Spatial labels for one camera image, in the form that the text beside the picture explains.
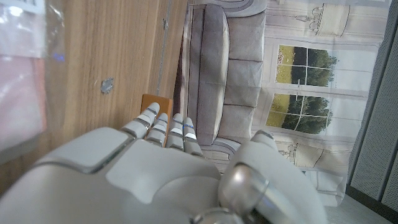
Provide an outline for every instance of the robotic hand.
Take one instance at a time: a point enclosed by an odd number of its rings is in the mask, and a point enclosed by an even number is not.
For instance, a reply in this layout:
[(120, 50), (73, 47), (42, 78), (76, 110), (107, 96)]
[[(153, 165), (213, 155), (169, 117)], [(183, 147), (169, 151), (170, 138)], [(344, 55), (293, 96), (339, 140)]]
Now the robotic hand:
[(41, 158), (2, 196), (0, 223), (326, 223), (271, 134), (257, 132), (220, 176), (191, 119), (176, 114), (165, 141), (158, 112), (153, 103), (120, 131), (96, 129)]

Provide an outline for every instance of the curtain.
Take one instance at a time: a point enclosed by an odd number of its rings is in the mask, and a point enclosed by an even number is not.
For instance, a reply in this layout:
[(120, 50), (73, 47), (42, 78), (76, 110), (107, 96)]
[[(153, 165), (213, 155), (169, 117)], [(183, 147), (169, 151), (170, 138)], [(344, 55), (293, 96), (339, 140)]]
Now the curtain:
[(327, 206), (341, 203), (389, 1), (269, 1), (252, 132), (273, 132)]

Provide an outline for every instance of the gray sofa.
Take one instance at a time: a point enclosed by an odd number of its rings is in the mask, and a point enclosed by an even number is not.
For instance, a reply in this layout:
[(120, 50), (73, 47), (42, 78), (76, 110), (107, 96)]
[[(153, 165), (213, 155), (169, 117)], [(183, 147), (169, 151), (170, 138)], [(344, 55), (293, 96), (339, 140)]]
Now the gray sofa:
[(193, 10), (187, 115), (193, 118), (204, 155), (221, 173), (251, 137), (261, 89), (264, 28), (264, 12), (227, 18), (216, 5)]

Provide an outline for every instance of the trees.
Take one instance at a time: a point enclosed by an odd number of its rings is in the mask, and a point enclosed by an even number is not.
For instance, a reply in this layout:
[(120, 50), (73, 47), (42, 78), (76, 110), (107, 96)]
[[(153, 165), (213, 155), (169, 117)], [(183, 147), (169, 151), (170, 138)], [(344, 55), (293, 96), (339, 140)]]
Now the trees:
[[(307, 50), (295, 47), (294, 64), (303, 64), (303, 58), (307, 60)], [(317, 68), (307, 68), (307, 85), (328, 86), (333, 81), (333, 69), (337, 63), (337, 58), (329, 56), (326, 50), (308, 49), (308, 66)], [(292, 67), (292, 83), (301, 84), (305, 82), (305, 67)], [(328, 108), (329, 101), (322, 97), (312, 96), (290, 96), (288, 113), (285, 117), (282, 128), (300, 131), (309, 134), (318, 134), (325, 130), (331, 122), (332, 111)]]

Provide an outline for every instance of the sofa armrest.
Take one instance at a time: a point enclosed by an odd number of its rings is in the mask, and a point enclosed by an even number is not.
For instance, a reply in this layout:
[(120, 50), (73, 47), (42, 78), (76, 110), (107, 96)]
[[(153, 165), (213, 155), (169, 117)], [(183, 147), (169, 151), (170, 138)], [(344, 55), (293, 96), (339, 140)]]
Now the sofa armrest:
[(214, 4), (224, 9), (226, 17), (246, 17), (259, 14), (266, 10), (267, 1), (265, 0), (190, 0), (190, 5)]

